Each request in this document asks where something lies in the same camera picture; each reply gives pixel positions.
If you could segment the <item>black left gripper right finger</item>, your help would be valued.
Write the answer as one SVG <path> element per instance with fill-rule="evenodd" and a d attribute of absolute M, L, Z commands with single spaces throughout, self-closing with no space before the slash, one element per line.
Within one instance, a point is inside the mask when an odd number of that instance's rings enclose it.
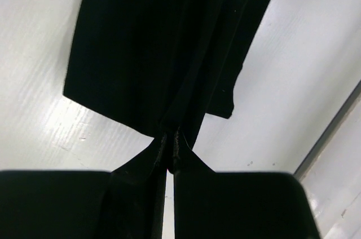
<path fill-rule="evenodd" d="M 286 172 L 215 172 L 174 135 L 176 238 L 319 238 L 306 193 Z"/>

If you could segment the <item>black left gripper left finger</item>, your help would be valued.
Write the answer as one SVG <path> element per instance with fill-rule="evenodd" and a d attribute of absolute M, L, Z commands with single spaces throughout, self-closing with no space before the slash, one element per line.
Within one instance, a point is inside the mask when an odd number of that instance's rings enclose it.
<path fill-rule="evenodd" d="M 161 238 L 165 136 L 112 172 L 1 172 L 2 238 Z"/>

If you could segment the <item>black skirt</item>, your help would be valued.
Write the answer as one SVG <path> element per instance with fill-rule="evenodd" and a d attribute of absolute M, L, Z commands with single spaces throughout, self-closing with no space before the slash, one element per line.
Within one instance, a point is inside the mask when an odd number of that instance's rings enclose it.
<path fill-rule="evenodd" d="M 193 146 L 206 114 L 229 118 L 270 0 L 82 0 L 63 94 L 150 136 Z"/>

